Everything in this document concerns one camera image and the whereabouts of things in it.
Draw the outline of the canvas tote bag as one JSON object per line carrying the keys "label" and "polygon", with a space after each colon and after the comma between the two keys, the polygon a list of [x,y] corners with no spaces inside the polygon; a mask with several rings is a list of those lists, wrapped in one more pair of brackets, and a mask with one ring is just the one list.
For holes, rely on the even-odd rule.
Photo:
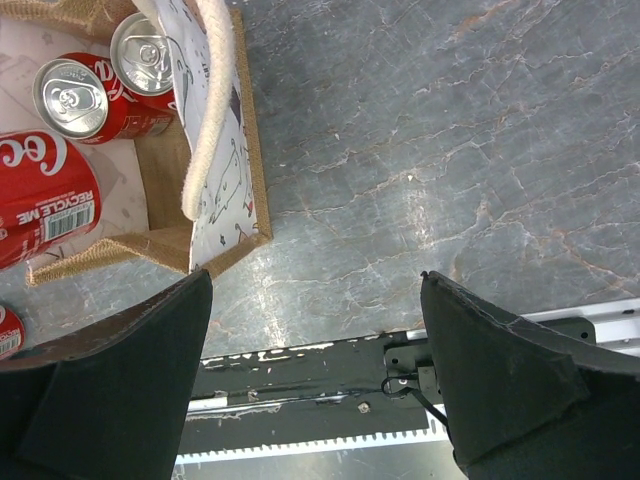
{"label": "canvas tote bag", "polygon": [[1,136],[58,133],[34,105],[36,73],[70,52],[111,61],[114,31],[138,12],[167,38],[176,113],[155,136],[65,137],[92,166],[102,213],[91,232],[22,262],[33,285],[133,257],[218,276],[271,236],[242,19],[222,1],[3,2]]}

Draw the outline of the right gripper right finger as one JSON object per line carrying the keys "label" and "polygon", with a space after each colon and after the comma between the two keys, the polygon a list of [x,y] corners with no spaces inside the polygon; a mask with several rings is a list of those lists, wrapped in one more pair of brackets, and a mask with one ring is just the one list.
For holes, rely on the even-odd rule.
{"label": "right gripper right finger", "polygon": [[435,271],[420,299],[468,478],[638,477],[637,358],[531,322]]}

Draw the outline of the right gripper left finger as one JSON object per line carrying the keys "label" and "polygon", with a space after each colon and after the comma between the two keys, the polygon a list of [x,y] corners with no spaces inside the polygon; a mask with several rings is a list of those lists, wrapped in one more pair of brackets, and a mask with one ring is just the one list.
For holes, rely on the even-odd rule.
{"label": "right gripper left finger", "polygon": [[200,270],[1,364],[5,479],[171,476],[212,306]]}

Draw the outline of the red cola can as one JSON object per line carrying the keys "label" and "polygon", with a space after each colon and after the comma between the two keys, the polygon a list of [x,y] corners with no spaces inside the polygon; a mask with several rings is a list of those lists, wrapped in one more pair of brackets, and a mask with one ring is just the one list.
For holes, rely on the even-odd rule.
{"label": "red cola can", "polygon": [[4,360],[19,352],[26,334],[22,320],[8,307],[0,306],[0,359]]}
{"label": "red cola can", "polygon": [[97,177],[83,153],[49,130],[1,136],[1,268],[91,232],[100,220]]}
{"label": "red cola can", "polygon": [[118,79],[136,100],[176,113],[168,41],[143,13],[134,13],[118,25],[110,58]]}
{"label": "red cola can", "polygon": [[84,144],[155,136],[173,115],[139,102],[107,57],[70,52],[36,73],[34,105],[47,126]]}

